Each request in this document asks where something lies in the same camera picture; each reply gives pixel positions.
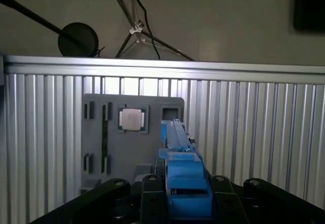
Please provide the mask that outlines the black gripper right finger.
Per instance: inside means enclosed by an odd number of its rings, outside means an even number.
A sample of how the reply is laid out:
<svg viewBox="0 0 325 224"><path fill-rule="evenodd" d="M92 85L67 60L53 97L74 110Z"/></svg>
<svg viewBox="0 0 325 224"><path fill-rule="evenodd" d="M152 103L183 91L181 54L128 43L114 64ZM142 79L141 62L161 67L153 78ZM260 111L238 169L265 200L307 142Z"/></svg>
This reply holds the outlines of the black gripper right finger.
<svg viewBox="0 0 325 224"><path fill-rule="evenodd" d="M216 223L324 223L324 210L259 178L212 176Z"/></svg>

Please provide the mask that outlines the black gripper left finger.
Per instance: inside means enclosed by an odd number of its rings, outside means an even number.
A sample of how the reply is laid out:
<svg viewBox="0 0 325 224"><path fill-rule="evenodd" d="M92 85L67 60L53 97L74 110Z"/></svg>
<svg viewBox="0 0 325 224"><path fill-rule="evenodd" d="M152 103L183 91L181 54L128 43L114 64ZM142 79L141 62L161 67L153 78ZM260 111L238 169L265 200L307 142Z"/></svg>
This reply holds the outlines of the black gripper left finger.
<svg viewBox="0 0 325 224"><path fill-rule="evenodd" d="M164 181L154 174L137 184L114 178L33 222L169 223Z"/></svg>

